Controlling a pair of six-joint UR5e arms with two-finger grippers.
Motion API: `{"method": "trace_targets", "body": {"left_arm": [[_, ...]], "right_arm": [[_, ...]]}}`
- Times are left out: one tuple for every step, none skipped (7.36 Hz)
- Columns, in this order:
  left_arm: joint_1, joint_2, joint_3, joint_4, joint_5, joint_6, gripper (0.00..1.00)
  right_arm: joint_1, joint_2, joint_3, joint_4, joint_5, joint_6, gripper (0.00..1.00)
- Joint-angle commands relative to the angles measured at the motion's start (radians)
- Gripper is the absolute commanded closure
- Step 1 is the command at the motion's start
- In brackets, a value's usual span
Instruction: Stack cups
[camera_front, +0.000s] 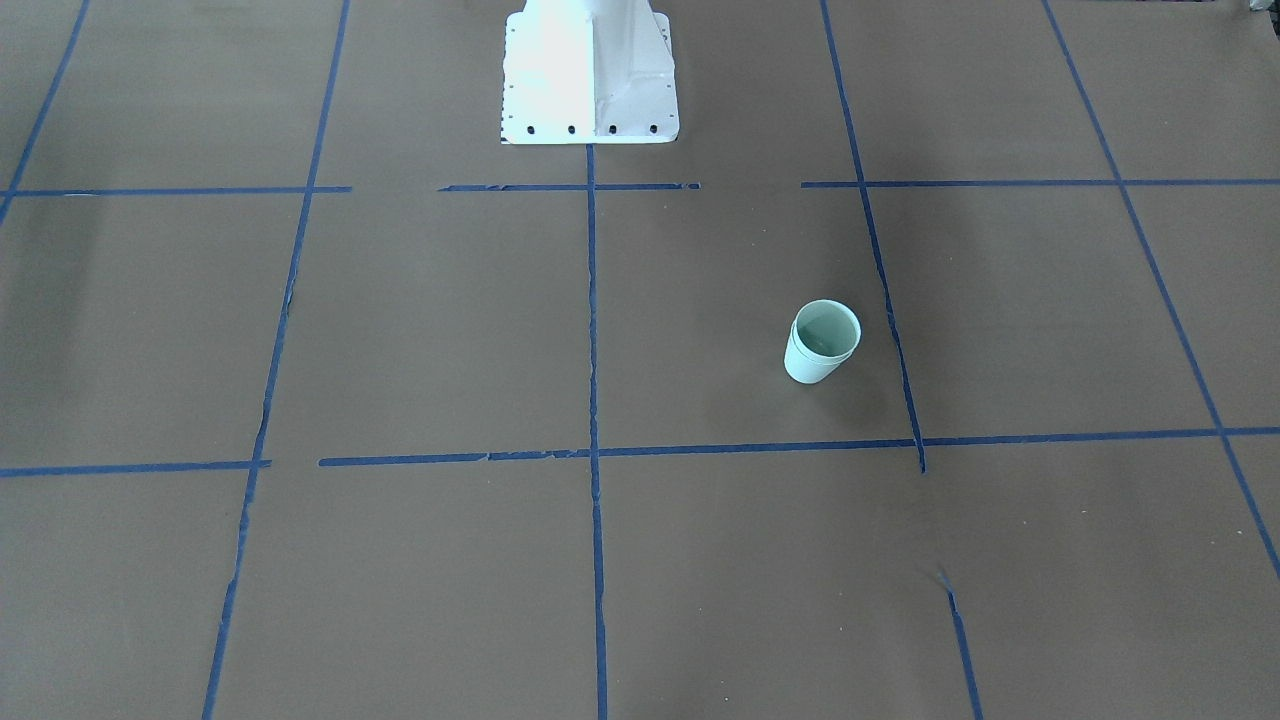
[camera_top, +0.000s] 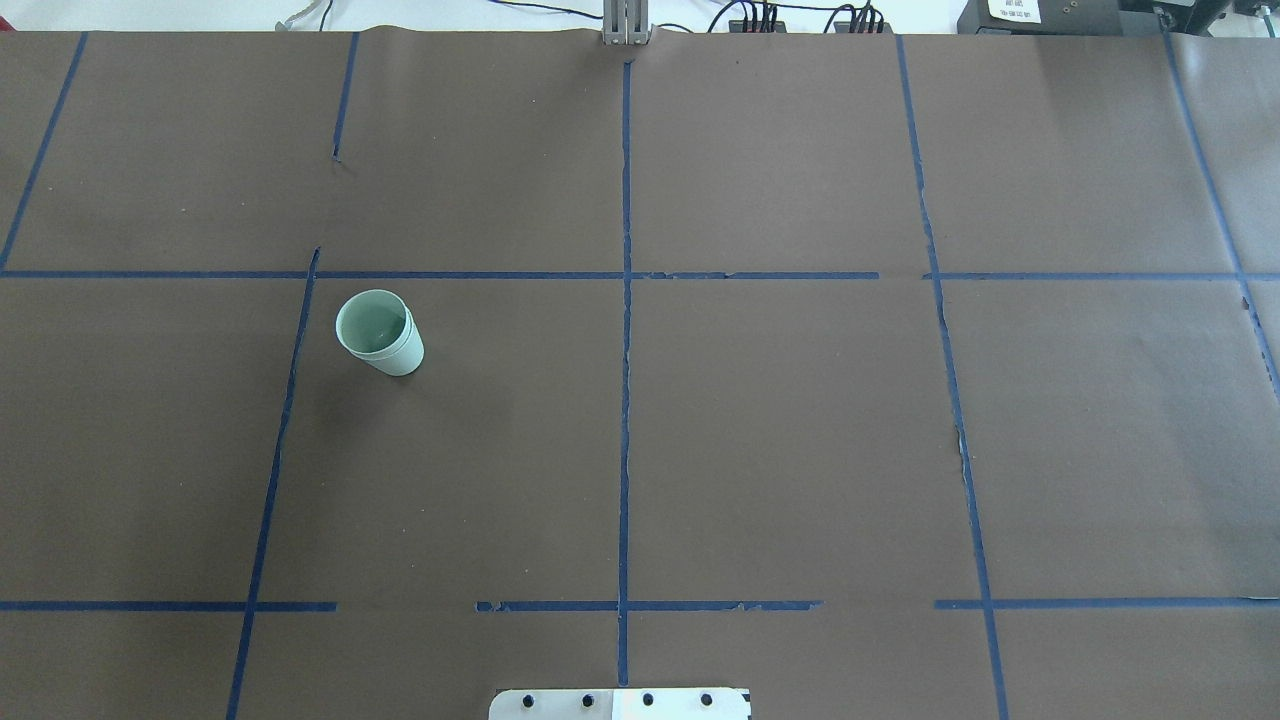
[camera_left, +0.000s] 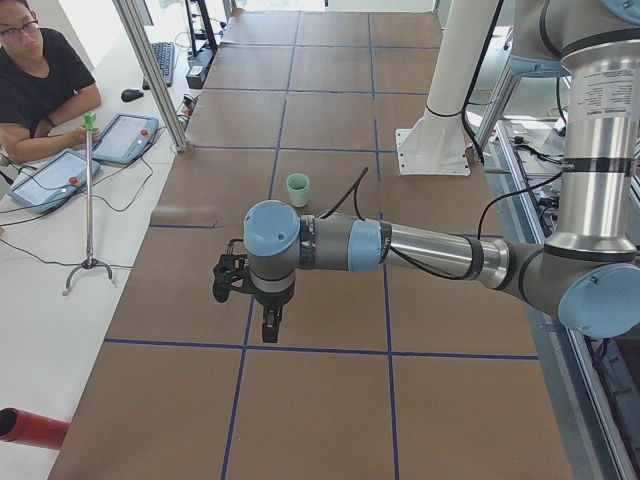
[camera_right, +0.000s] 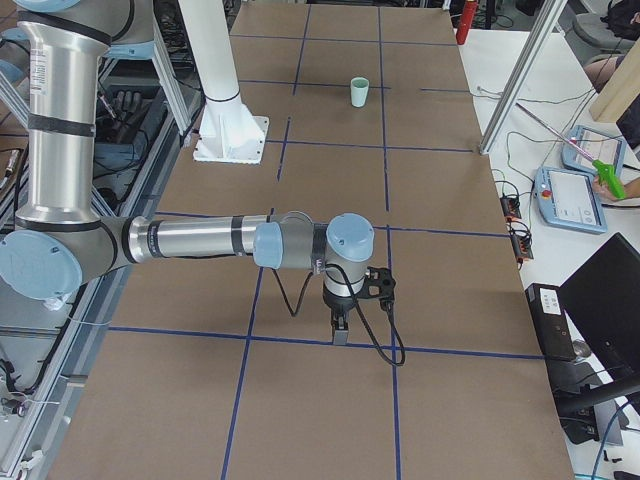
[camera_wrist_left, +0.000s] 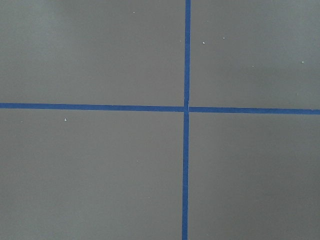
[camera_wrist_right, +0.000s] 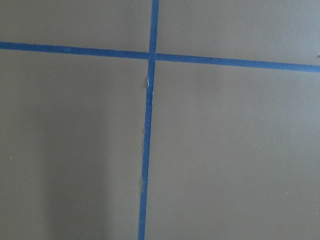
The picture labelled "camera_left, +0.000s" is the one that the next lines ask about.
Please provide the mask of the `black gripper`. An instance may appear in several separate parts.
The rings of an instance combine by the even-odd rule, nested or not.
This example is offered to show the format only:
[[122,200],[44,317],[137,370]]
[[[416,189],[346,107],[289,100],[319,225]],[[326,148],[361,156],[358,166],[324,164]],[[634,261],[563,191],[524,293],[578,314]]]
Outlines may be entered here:
[[284,286],[282,282],[253,282],[256,301],[262,305],[262,341],[277,342],[279,339],[279,329],[283,316],[283,306],[286,305],[294,295],[295,282]]

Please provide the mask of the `person's hand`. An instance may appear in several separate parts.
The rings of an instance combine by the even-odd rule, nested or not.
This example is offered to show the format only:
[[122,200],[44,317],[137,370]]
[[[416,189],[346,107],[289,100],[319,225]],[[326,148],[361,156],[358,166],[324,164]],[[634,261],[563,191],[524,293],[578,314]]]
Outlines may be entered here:
[[80,126],[69,133],[69,147],[74,148],[85,145],[88,133],[91,134],[93,143],[97,142],[100,139],[101,131],[99,129],[88,131],[85,127]]

